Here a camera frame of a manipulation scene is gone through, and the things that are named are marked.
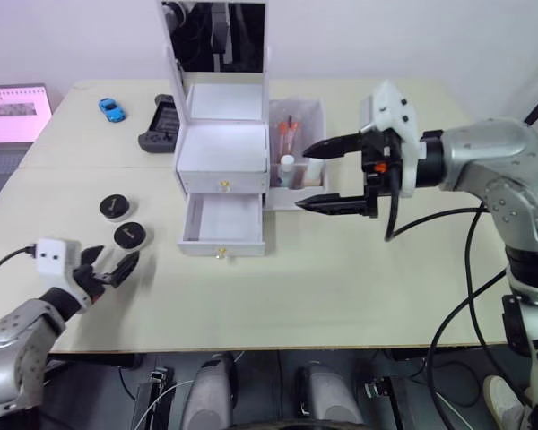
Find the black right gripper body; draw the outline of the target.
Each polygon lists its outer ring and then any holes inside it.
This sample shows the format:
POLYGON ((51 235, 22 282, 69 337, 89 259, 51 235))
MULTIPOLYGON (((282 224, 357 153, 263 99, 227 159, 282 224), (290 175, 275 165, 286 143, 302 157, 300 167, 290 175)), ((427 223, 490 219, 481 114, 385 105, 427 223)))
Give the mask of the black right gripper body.
POLYGON ((401 138, 392 129, 362 135, 361 169, 367 215, 378 217, 380 197, 398 198, 402 182, 401 138))

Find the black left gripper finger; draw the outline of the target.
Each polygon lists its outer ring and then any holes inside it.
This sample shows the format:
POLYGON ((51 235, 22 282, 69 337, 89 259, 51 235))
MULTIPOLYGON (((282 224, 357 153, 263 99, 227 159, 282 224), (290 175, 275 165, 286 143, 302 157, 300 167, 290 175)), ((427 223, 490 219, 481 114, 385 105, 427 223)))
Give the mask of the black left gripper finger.
POLYGON ((118 263, 116 268, 108 274, 108 283, 113 288, 118 288, 133 273, 140 258, 140 252, 135 251, 127 254, 118 263))
POLYGON ((80 255, 80 266, 94 267, 104 248, 104 245, 95 245, 83 249, 80 255))

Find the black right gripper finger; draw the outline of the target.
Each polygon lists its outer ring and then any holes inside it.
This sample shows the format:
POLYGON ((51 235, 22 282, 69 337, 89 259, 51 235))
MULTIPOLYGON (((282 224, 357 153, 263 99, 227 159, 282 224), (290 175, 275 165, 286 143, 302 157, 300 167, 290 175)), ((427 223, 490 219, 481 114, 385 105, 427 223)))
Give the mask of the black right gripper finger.
POLYGON ((336 136, 311 144, 302 156, 308 159, 337 159, 347 153, 361 150, 361 134, 336 136))
POLYGON ((322 193, 297 201, 295 205, 304 211, 328 216, 369 215, 368 204, 364 196, 342 197, 338 193, 322 193))

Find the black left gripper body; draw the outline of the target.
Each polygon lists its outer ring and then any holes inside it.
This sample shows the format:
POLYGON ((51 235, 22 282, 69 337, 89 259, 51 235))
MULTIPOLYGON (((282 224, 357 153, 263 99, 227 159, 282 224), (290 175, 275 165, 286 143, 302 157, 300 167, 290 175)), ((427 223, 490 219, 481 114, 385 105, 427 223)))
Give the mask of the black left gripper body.
POLYGON ((93 304, 105 294, 106 287, 117 287, 112 274, 97 273, 89 264, 74 269, 74 281, 87 294, 93 304))

